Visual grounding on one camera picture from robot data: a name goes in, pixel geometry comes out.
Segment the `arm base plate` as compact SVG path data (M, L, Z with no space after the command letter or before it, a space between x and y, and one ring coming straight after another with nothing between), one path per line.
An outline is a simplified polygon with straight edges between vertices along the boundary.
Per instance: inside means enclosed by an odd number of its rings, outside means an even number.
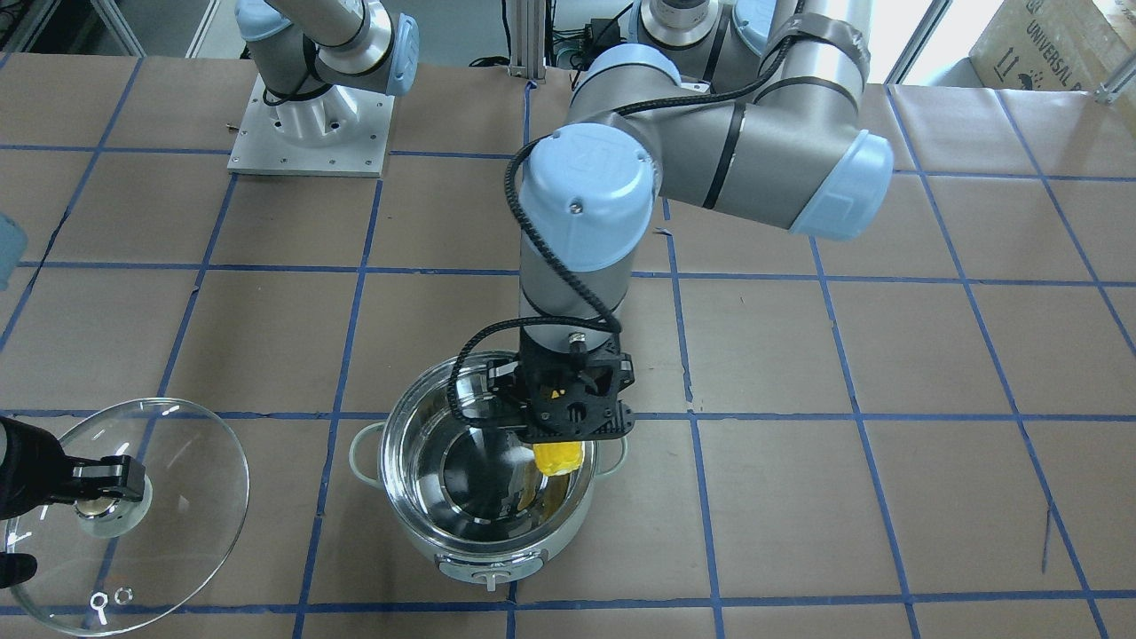
M396 99L333 86L312 100L268 106L256 78L227 169L260 177L381 179Z

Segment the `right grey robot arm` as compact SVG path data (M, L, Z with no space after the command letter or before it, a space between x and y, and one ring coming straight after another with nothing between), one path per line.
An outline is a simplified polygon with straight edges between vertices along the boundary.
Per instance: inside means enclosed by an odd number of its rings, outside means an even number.
M377 179L393 107L414 85L421 34L381 1L240 1L259 73L228 169L257 177ZM3 521L68 506L89 536L145 522L154 468L137 454L70 457L55 435L3 420Z

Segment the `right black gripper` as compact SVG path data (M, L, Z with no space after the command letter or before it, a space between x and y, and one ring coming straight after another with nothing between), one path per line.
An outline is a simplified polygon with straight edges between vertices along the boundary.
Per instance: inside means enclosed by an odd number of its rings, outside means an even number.
M142 503L147 497L147 466L130 454L110 454L98 460L67 457L49 431L8 417L1 422L1 518L20 517L49 504L101 498ZM23 586L37 571L34 556L1 553L0 589Z

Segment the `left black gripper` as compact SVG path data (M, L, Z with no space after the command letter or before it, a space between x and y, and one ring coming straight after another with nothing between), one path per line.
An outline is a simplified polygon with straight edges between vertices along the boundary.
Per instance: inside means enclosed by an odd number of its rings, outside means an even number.
M619 397L635 382L619 337L559 352L523 333L520 351L492 357L485 372L493 396L486 426L635 425L634 410Z

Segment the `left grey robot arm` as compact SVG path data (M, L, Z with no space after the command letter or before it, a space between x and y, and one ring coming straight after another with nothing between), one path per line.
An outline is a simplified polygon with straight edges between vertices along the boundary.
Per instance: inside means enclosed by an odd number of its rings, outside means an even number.
M519 351L485 368L492 404L452 413L527 442L629 432L621 390L634 380L619 308L655 199L795 234L845 241L888 190L888 141L857 126L870 73L870 1L738 1L734 44L715 45L730 78L682 85L670 52L690 30L713 32L705 1L645 3L659 44L607 50L573 90L563 126L509 161L507 204L520 242Z

